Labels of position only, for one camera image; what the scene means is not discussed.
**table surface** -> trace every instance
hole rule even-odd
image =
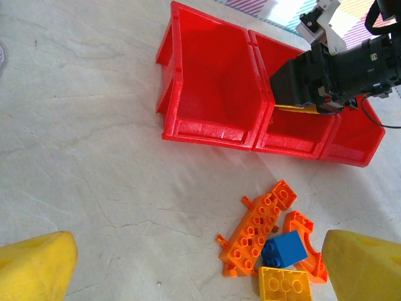
[[[214,237],[231,235],[242,195],[279,179],[315,222],[317,250],[330,229],[401,240],[401,132],[388,130],[364,169],[164,141],[154,58],[169,1],[0,2],[0,245],[72,231],[65,300],[259,300],[250,277],[222,277]],[[308,47],[212,0],[184,2]],[[396,101],[373,106],[401,120]],[[312,289],[336,300],[330,284]]]

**orange curved lego piece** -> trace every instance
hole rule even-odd
[[[249,209],[230,240],[225,240],[222,235],[216,237],[216,241],[223,247],[219,258],[224,262],[224,277],[243,277],[253,273],[256,260],[281,213],[277,207],[278,200],[271,193],[254,201],[243,197],[242,202]]]
[[[277,198],[277,207],[282,211],[288,210],[296,200],[295,192],[284,180],[278,182],[270,192]]]
[[[296,263],[294,266],[297,270],[309,273],[311,282],[316,284],[324,284],[328,281],[328,274],[323,263],[321,253],[316,252],[310,242],[310,234],[313,233],[314,223],[298,211],[292,211],[286,215],[284,221],[283,233],[298,231],[299,237],[302,239],[305,250],[308,254],[307,259]]]

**red plastic bin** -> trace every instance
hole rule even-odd
[[[270,77],[288,60],[303,51],[250,30],[259,72],[265,84],[268,106],[254,151],[307,159],[319,158],[328,139],[338,128],[337,116],[301,114],[280,110],[270,86]]]
[[[359,107],[362,98],[358,99]],[[368,100],[364,107],[374,120],[380,122]],[[385,135],[385,129],[370,121],[362,109],[346,109],[339,118],[338,130],[324,147],[320,159],[359,167],[368,166]]]
[[[267,95],[246,29],[174,1],[171,14],[156,58],[163,139],[250,150]]]

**yellow lego brick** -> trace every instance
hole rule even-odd
[[[330,230],[322,254],[338,301],[401,300],[401,244]]]
[[[0,248],[1,301],[62,301],[78,251],[70,232],[55,232]]]
[[[262,301],[312,301],[308,272],[261,267],[258,273]]]

